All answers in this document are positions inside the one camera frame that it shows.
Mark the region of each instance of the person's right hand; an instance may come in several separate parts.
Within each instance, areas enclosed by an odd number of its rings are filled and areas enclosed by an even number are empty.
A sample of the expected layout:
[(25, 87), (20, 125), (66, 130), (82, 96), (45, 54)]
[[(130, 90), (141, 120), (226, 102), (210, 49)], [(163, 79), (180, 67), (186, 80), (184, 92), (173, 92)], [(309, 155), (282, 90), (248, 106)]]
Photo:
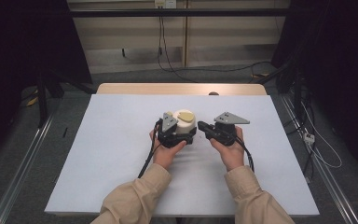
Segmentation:
[[(235, 126), (237, 136), (243, 141), (242, 128)], [(233, 145), (226, 147), (216, 141), (214, 138), (210, 139), (211, 145), (217, 149), (222, 158), (223, 164), (225, 164), (227, 171), (243, 166), (244, 151), (242, 146), (235, 142)]]

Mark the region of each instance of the gray floor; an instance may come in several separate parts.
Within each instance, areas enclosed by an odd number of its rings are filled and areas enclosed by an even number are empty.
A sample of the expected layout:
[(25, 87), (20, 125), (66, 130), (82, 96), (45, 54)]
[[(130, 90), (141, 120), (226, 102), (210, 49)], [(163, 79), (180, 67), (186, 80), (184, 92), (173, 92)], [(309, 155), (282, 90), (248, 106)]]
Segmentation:
[[(244, 65), (214, 66), (208, 67), (208, 69), (241, 67), (244, 67)], [(273, 68), (267, 64), (260, 64), (255, 66), (254, 72), (268, 73), (271, 70)], [(181, 71), (178, 73), (180, 76), (191, 78), (198, 82), (247, 83), (251, 80), (250, 69), (229, 73), (212, 71)], [(186, 82), (173, 73), (149, 69), (123, 71), (114, 74), (95, 74), (93, 75), (93, 80), (94, 84), (91, 86), (93, 88), (98, 87), (103, 82)], [(71, 86), (63, 84), (63, 87), (65, 88), (65, 95), (62, 99), (48, 98), (49, 108), (55, 103), (59, 103), (60, 106), (51, 123), (46, 139), (39, 149), (31, 170), (22, 185), (17, 200), (8, 214), (7, 223), (88, 223), (93, 220), (93, 217), (55, 217), (44, 213), (48, 197), (55, 185), (55, 179), (60, 174), (90, 100), (89, 95)], [(282, 103), (282, 96), (276, 92), (274, 83), (268, 83), (266, 90), (277, 108), (282, 123), (290, 120), (291, 118)], [(351, 156), (344, 141), (334, 134), (329, 120), (324, 116), (324, 112), (319, 108), (316, 101), (313, 102), (312, 106), (316, 114), (318, 131), (337, 150), (343, 161), (342, 167), (330, 170), (358, 216), (358, 162)], [(37, 124), (37, 105), (28, 107), (21, 105), (10, 127), (10, 133), (0, 146), (0, 199), (34, 138)], [(290, 124), (285, 129), (289, 132), (294, 128), (293, 124)], [(307, 152), (299, 135), (297, 133), (290, 134), (288, 138), (300, 166), (304, 166)], [(317, 137), (317, 144), (326, 161), (337, 163), (337, 157), (319, 140), (319, 137)], [(310, 170), (309, 168), (306, 176), (310, 176)], [(315, 174), (309, 186), (321, 214), (317, 217), (295, 217), (295, 222), (345, 223), (318, 170), (315, 169), (314, 172)]]

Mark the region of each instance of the electrical outlet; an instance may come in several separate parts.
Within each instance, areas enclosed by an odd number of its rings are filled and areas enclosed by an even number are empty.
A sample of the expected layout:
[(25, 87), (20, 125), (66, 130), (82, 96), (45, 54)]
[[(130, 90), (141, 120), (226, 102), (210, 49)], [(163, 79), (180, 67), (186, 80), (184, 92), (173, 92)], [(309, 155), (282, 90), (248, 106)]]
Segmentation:
[(304, 142), (312, 145), (315, 142), (315, 135), (310, 133), (304, 133)]
[(155, 0), (155, 8), (165, 8), (165, 0)]
[(176, 0), (165, 0), (165, 8), (176, 8)]

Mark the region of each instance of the black curtain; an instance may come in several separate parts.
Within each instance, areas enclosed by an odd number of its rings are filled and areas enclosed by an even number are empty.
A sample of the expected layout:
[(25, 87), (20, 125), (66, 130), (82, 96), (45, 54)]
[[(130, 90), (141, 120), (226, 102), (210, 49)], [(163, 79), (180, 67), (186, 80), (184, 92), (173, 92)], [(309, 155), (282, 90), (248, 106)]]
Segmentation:
[[(302, 65), (308, 87), (358, 160), (358, 1), (321, 1), (321, 17)], [(304, 21), (284, 25), (273, 62), (280, 66), (295, 47)]]
[(21, 91), (36, 85), (42, 70), (91, 83), (72, 18), (22, 13), (38, 9), (69, 11), (65, 0), (0, 0), (0, 140), (20, 104)]

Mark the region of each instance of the person's hand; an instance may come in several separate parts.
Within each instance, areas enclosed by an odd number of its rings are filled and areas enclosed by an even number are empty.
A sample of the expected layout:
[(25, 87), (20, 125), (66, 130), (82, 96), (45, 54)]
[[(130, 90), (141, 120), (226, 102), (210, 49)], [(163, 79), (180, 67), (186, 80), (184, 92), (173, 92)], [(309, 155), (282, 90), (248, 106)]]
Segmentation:
[[(242, 128), (235, 126), (237, 136), (243, 141)], [(227, 171), (243, 166), (244, 151), (240, 144), (235, 142), (232, 146), (226, 147), (216, 141), (214, 138), (210, 139), (211, 145), (217, 149), (222, 158), (223, 164), (225, 164)]]
[[(152, 139), (153, 141), (153, 130), (150, 132), (150, 139)], [(184, 140), (174, 147), (167, 148), (161, 145), (156, 137), (154, 147), (158, 148), (156, 148), (155, 150), (153, 156), (153, 163), (156, 163), (168, 170), (168, 168), (173, 162), (173, 158), (175, 157), (176, 153), (179, 152), (185, 145), (186, 141)]]

